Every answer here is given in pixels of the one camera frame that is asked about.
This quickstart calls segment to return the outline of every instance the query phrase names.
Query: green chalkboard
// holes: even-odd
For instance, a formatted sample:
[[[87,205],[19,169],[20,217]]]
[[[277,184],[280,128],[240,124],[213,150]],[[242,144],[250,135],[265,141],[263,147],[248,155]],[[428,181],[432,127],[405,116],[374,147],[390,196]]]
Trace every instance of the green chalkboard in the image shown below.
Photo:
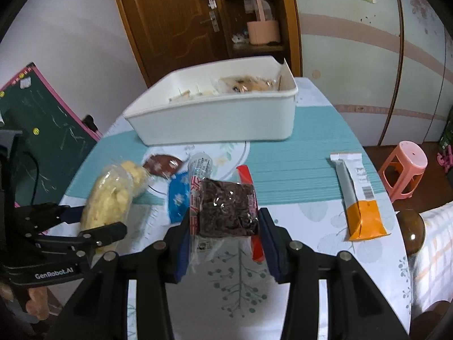
[[[33,63],[0,90],[0,113],[6,129],[23,131],[22,150],[38,161],[35,203],[59,203],[97,136],[64,104]],[[33,194],[36,166],[22,152],[18,165],[16,202],[25,206]]]

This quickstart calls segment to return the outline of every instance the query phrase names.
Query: orange and white snack package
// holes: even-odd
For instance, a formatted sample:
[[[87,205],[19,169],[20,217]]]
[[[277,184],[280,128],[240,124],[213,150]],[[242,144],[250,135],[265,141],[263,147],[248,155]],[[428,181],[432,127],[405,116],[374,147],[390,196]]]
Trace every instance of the orange and white snack package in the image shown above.
[[[361,153],[332,153],[346,206],[350,240],[369,240],[388,235],[382,225],[373,188],[366,175]]]

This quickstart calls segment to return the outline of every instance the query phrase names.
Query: screw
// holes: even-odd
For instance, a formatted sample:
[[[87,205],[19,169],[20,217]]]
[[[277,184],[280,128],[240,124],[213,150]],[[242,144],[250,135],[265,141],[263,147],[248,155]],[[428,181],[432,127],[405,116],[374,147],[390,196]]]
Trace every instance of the screw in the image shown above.
[[[162,249],[165,249],[167,246],[167,243],[164,242],[163,240],[158,240],[157,242],[155,242],[153,244],[153,248],[158,250],[158,251],[161,251]]]
[[[352,258],[352,255],[349,253],[349,252],[346,252],[346,251],[342,251],[340,252],[340,258],[344,261],[350,261],[351,258]]]
[[[110,262],[116,258],[116,253],[114,251],[108,251],[104,253],[103,257],[107,262]]]
[[[295,251],[302,249],[304,245],[299,240],[292,240],[289,242],[289,247]]]

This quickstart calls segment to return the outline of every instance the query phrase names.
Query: table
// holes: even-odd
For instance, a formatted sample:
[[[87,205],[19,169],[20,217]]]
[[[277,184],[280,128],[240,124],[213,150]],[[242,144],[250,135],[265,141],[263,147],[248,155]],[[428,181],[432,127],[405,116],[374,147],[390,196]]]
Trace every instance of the table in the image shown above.
[[[186,144],[151,147],[141,143],[120,117],[87,157],[62,204],[85,204],[104,166],[132,160],[142,163],[151,153],[186,158],[200,150],[214,161],[212,177],[227,180],[239,164],[247,164],[260,207],[267,207],[277,225],[315,251],[335,255],[350,251],[375,281],[409,331],[411,280],[401,232],[387,193],[346,122],[307,78],[296,78],[299,93],[293,135],[282,142]],[[331,152],[362,152],[383,224],[390,235],[365,242],[347,240],[341,191]],[[168,227],[167,184],[157,183],[134,201],[128,236],[120,254],[138,252],[161,239]],[[51,234],[74,235],[77,226],[62,224]],[[223,246],[215,257],[188,272],[178,285],[167,285],[168,305],[176,339],[276,340],[283,326],[289,284],[277,285],[266,264],[253,262],[238,243]],[[327,291],[320,283],[319,338],[327,338]],[[129,339],[135,340],[135,291],[129,294]]]

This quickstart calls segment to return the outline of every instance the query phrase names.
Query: black cable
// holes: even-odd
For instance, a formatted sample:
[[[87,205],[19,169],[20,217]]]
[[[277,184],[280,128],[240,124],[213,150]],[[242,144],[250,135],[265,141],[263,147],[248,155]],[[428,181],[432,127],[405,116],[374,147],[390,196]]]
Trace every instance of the black cable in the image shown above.
[[[38,190],[39,165],[38,165],[37,159],[35,159],[35,157],[30,152],[24,151],[23,154],[30,157],[33,160],[33,162],[35,162],[35,165],[36,165],[35,187],[33,188],[33,195],[31,197],[31,202],[30,202],[30,205],[33,205],[33,203],[35,202],[36,191]]]

